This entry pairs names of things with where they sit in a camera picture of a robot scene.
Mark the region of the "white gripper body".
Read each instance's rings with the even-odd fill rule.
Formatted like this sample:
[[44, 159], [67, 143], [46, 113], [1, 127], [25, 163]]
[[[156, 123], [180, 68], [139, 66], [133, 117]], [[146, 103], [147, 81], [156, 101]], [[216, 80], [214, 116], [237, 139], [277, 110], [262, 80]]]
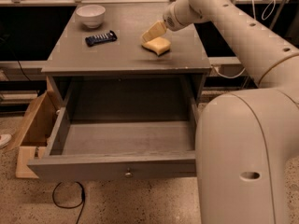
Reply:
[[189, 0], [177, 0], [165, 9], [163, 20], [169, 30], [178, 31], [190, 24], [202, 22], [203, 16], [192, 9]]

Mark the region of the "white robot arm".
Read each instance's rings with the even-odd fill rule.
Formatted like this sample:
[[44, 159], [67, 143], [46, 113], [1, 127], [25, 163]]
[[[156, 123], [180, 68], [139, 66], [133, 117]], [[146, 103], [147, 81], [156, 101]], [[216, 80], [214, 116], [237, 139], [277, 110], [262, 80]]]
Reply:
[[201, 224], [289, 224], [286, 162], [299, 148], [299, 49], [232, 0], [177, 0], [143, 34], [210, 21], [256, 87], [212, 100], [195, 136]]

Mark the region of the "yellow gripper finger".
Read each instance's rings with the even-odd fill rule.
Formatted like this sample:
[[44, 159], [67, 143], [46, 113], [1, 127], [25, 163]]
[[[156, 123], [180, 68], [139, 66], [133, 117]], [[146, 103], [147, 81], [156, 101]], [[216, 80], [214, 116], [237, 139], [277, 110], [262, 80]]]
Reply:
[[143, 33], [141, 41], [143, 43], [149, 42], [154, 38], [157, 38], [166, 33], [167, 27], [163, 21], [156, 21], [151, 27]]

